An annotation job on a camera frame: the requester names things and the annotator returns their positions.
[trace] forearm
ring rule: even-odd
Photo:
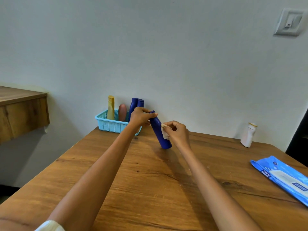
[[[61,224],[65,231],[90,229],[135,133],[136,127],[128,125],[60,201],[48,219]]]
[[[220,231],[255,230],[258,224],[222,188],[190,149],[181,151]]]

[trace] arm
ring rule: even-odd
[[[48,220],[58,222],[65,231],[91,228],[133,136],[141,125],[157,116],[157,113],[148,112],[141,107],[135,108],[127,127],[60,201]]]
[[[164,123],[164,130],[186,160],[196,184],[205,199],[220,231],[260,231],[259,225],[222,188],[204,165],[195,157],[189,143],[185,125],[176,122]]]

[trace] wet wipes packet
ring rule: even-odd
[[[308,207],[308,178],[305,175],[274,156],[250,162],[264,176]]]

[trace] plastic basket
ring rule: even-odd
[[[128,114],[129,114],[129,112],[126,113],[125,122],[119,121],[119,112],[118,112],[117,109],[115,110],[115,119],[114,120],[107,119],[107,113],[108,113],[108,109],[95,116],[95,119],[98,122],[98,128],[101,131],[121,133],[121,131],[124,130],[124,128],[128,125]],[[141,128],[142,127],[140,127],[138,133],[135,134],[135,135],[138,135],[140,133]]]

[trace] blue bottle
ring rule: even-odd
[[[137,104],[138,104],[138,98],[132,98],[132,103],[131,103],[131,106],[129,107],[128,122],[130,121],[131,113],[137,107]]]
[[[154,133],[163,149],[168,149],[172,147],[172,144],[169,140],[165,140],[163,133],[161,132],[161,122],[158,117],[150,119],[151,126],[154,130]]]
[[[137,107],[144,107],[144,100],[139,99],[139,100],[138,100]]]

